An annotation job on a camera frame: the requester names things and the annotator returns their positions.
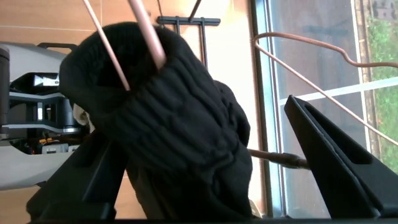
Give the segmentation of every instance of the pink cable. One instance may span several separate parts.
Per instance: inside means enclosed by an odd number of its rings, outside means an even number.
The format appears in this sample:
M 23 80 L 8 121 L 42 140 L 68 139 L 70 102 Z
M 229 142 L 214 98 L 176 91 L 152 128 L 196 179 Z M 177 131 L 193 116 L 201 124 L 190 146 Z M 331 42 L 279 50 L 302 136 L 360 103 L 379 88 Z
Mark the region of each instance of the pink cable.
M 116 55 L 114 54 L 111 44 L 109 43 L 108 39 L 105 36 L 104 30 L 101 27 L 100 22 L 98 21 L 97 17 L 95 16 L 94 10 L 91 7 L 90 3 L 88 2 L 88 0 L 83 0 L 83 2 L 85 3 L 85 6 L 88 10 L 88 13 L 90 14 L 91 19 L 94 22 L 95 27 L 97 28 L 98 34 L 101 37 L 102 42 L 104 43 L 104 46 L 106 48 L 106 50 L 108 51 L 109 56 L 111 57 L 111 60 L 113 62 L 113 65 L 120 77 L 120 80 L 123 83 L 124 88 L 129 91 L 130 90 L 130 85 L 126 80 L 126 76 L 124 76 L 123 70 L 118 62 L 118 59 L 116 58 Z
M 149 52 L 154 59 L 157 69 L 161 69 L 166 62 L 162 44 L 156 34 L 154 26 L 151 24 L 149 16 L 141 0 L 129 0 L 131 9 L 136 15 L 139 28 L 144 36 Z
M 320 87 L 316 86 L 316 84 L 312 83 L 309 79 L 305 78 L 302 74 L 300 74 L 299 72 L 297 72 L 296 70 L 294 70 L 292 67 L 288 66 L 285 62 L 281 61 L 281 59 L 275 57 L 274 55 L 272 55 L 270 52 L 264 50 L 262 47 L 260 47 L 259 43 L 257 42 L 259 39 L 263 38 L 263 37 L 281 37 L 281 38 L 286 38 L 286 39 L 292 39 L 292 40 L 298 40 L 301 42 L 306 42 L 308 44 L 313 44 L 313 45 L 317 45 L 320 47 L 325 47 L 331 50 L 335 50 L 337 52 L 339 52 L 344 59 L 350 63 L 351 65 L 354 65 L 355 67 L 365 67 L 365 68 L 371 68 L 371 67 L 381 67 L 381 66 L 387 66 L 387 67 L 395 67 L 398 68 L 398 63 L 392 63 L 392 62 L 378 62 L 378 63 L 358 63 L 358 62 L 354 62 L 352 61 L 347 53 L 339 48 L 336 47 L 334 45 L 328 44 L 328 43 L 324 43 L 321 42 L 319 40 L 313 40 L 313 39 L 309 39 L 306 37 L 301 37 L 298 35 L 293 35 L 293 34 L 285 34 L 285 33 L 279 33 L 279 32 L 266 32 L 263 34 L 259 34 L 257 36 L 255 36 L 253 38 L 253 42 L 254 45 L 257 49 L 259 49 L 262 53 L 266 54 L 268 57 L 272 58 L 274 61 L 278 62 L 281 66 L 285 67 L 287 70 L 289 70 L 290 72 L 292 72 L 295 76 L 299 77 L 299 79 L 303 80 L 305 83 L 307 83 L 308 85 L 310 85 L 312 88 L 314 88 L 316 91 L 320 92 L 323 96 L 325 96 L 326 98 L 328 98 L 330 101 L 332 101 L 334 104 L 336 104 L 337 106 L 339 106 L 341 109 L 343 109 L 344 111 L 346 111 L 349 115 L 351 115 L 353 118 L 355 118 L 356 120 L 358 120 L 360 123 L 362 123 L 363 125 L 365 125 L 366 127 L 368 127 L 370 130 L 374 131 L 376 134 L 378 134 L 379 136 L 383 137 L 384 139 L 386 139 L 387 141 L 393 143 L 394 145 L 398 146 L 398 142 L 393 140 L 392 138 L 390 138 L 389 136 L 381 133 L 380 131 L 378 131 L 376 128 L 372 127 L 371 125 L 369 125 L 367 122 L 365 122 L 363 119 L 361 119 L 359 116 L 357 116 L 356 114 L 354 114 L 351 110 L 349 110 L 347 107 L 345 107 L 344 105 L 342 105 L 339 101 L 335 100 L 333 97 L 329 96 L 325 91 L 323 91 Z

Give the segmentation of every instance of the black garment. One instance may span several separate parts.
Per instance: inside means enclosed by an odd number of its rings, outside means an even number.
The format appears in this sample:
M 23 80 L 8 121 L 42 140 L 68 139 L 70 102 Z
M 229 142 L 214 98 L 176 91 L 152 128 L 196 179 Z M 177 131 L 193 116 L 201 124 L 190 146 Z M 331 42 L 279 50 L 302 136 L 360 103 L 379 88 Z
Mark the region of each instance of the black garment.
M 62 62 L 60 91 L 129 154 L 147 217 L 250 219 L 250 127 L 232 91 L 168 29 L 156 28 L 167 56 L 159 72 L 136 23 L 104 31 L 132 90 L 123 90 L 94 33 Z

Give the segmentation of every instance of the brown rod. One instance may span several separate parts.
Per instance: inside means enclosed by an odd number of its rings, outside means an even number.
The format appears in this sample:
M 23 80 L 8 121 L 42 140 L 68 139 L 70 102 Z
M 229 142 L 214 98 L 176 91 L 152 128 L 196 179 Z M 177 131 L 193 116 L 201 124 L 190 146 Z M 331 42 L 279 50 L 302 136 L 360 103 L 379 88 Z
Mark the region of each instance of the brown rod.
M 197 13 L 200 2 L 201 2 L 201 0 L 197 0 L 197 2 L 195 3 L 195 6 L 193 7 L 192 12 L 191 12 L 191 16 L 189 16 L 189 19 L 188 19 L 189 22 L 192 22 L 192 19 L 195 16 L 195 13 Z

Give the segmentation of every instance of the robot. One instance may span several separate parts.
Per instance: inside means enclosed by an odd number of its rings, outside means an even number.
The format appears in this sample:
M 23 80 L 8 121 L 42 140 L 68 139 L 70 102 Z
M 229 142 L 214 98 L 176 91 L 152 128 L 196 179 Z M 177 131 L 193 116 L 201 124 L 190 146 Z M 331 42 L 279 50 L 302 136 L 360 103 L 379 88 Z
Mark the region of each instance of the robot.
M 0 190 L 42 186 L 86 136 L 58 92 L 66 55 L 49 47 L 77 46 L 0 42 Z

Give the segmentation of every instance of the black handle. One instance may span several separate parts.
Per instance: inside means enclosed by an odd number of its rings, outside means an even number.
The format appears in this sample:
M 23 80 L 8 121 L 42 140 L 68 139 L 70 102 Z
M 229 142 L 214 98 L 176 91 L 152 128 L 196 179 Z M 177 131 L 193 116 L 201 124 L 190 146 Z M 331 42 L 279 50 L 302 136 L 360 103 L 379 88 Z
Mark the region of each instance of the black handle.
M 56 47 L 56 48 L 68 48 L 71 51 L 74 51 L 75 49 L 77 49 L 77 45 L 76 44 L 62 44 L 62 43 L 39 43 L 37 45 L 38 47 L 42 47 L 44 49 L 47 49 L 49 47 Z

